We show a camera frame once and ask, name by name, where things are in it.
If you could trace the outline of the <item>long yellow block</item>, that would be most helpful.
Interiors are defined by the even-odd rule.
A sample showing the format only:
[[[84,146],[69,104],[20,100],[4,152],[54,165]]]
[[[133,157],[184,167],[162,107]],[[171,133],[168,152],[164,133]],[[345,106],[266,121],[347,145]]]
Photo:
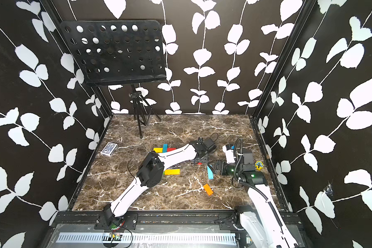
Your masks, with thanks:
[[[164,171],[163,175],[180,175],[180,169],[167,169]]]

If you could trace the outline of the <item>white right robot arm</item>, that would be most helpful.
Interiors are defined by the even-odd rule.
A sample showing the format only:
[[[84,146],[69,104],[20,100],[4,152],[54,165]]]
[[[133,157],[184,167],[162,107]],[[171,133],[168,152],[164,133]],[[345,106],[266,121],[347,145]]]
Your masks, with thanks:
[[[217,160],[209,168],[217,175],[230,176],[231,183],[245,188],[253,207],[237,207],[235,226],[246,231],[254,248],[298,248],[300,245],[289,231],[277,209],[265,175],[263,163],[243,147],[243,139],[222,147],[226,160]]]

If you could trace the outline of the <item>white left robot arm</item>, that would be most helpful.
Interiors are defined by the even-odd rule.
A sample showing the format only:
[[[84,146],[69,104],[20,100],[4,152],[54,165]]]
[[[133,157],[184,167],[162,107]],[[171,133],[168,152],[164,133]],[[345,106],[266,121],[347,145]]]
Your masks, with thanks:
[[[123,216],[134,201],[147,189],[157,185],[165,170],[186,161],[202,159],[216,149],[215,142],[199,138],[189,144],[167,153],[151,151],[138,167],[129,187],[103,209],[103,217],[109,230],[118,230],[124,225]]]

